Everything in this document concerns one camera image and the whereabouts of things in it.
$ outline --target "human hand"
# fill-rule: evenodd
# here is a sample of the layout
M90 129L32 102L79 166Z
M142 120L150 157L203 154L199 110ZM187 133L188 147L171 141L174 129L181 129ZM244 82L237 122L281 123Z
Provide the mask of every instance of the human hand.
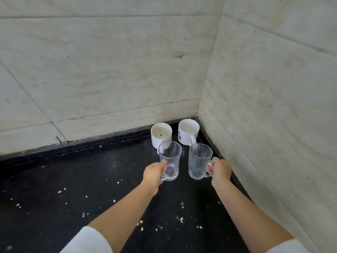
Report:
M217 189L218 185L230 181L232 169L230 164L225 160L220 160L218 157L213 157L211 160L212 166L206 167L206 171L212 176L212 186Z
M166 170L166 163L166 160L162 160L159 163L152 163L144 170L142 183L153 191L153 195L157 194L159 185L163 183L161 181L161 177L164 175L164 171Z

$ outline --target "white marble wall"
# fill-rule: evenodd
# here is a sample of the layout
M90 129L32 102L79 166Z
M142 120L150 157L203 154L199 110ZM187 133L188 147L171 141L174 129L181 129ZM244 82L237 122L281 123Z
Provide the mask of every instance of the white marble wall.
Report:
M336 46L322 0L226 0L198 111L254 202L311 252L337 248Z
M0 154L196 115L223 4L0 0Z

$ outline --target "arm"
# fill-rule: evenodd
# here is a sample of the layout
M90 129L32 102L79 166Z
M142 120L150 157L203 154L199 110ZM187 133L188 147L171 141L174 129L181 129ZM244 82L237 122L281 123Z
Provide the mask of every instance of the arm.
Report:
M225 160L214 157L213 167L207 166L212 175L212 185L251 253L266 253L293 236L270 218L230 181L232 170Z
M147 166L141 184L89 224L106 238L113 253L122 250L152 197L158 192L165 164L166 160L163 160Z

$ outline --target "white sleeve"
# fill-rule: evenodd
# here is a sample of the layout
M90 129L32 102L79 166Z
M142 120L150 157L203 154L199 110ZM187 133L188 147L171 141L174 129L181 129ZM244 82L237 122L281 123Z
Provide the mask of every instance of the white sleeve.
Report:
M110 244L96 229L85 226L60 253L112 253Z
M277 245L270 250L267 251L267 253L309 253L303 247L303 245L296 239L292 239L286 242L281 243L280 245Z

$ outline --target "white ceramic mug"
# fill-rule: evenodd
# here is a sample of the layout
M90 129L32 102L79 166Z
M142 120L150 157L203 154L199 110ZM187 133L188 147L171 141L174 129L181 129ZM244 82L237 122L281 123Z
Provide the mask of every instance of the white ceramic mug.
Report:
M196 143L196 137L199 133L199 123L192 119L184 119L178 126L178 140L186 146L191 146Z
M151 128L151 140L152 145L155 149L158 149L158 146L165 142L172 140L172 128L167 123L156 123Z

